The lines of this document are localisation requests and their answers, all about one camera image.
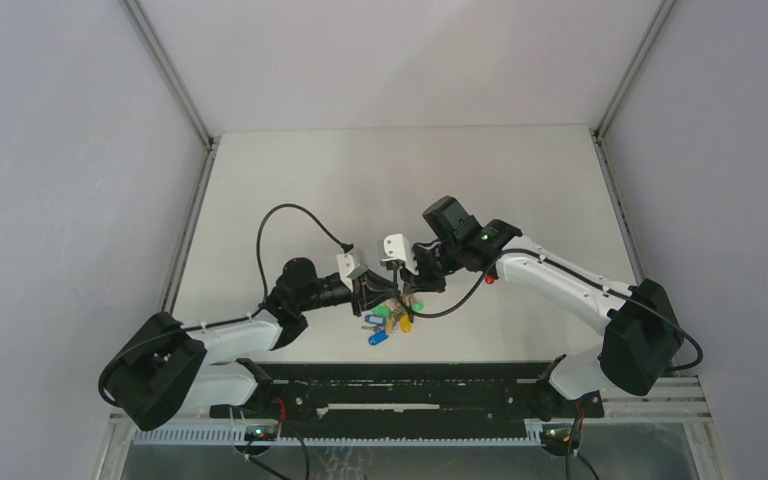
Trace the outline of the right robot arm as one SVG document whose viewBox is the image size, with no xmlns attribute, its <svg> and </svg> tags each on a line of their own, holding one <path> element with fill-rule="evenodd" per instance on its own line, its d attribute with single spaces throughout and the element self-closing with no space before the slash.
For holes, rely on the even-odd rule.
<svg viewBox="0 0 768 480">
<path fill-rule="evenodd" d="M 676 318 L 665 288 L 645 278 L 637 285 L 611 280 L 567 261 L 499 219 L 481 224 L 452 196 L 422 214 L 435 238 L 412 243 L 402 234 L 382 240 L 381 262 L 407 292 L 441 293 L 461 270 L 481 282 L 531 289 L 574 314 L 600 345 L 554 359 L 536 380 L 530 404 L 549 421 L 609 388 L 647 395 L 664 374 L 701 364 L 701 344 Z"/>
</svg>

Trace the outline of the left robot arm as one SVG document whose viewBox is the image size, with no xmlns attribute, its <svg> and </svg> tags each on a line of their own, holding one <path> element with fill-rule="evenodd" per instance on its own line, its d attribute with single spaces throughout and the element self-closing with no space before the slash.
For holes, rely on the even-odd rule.
<svg viewBox="0 0 768 480">
<path fill-rule="evenodd" d="M 142 431 L 218 405 L 237 406 L 250 417 L 265 414 L 273 392 L 264 375 L 241 360 L 295 341 L 309 311 L 348 304 L 360 315 L 398 290 L 349 254 L 338 264 L 339 272 L 321 277 L 311 260 L 289 260 L 265 301 L 242 318 L 186 327 L 167 312 L 153 314 L 103 368 L 100 396 Z"/>
</svg>

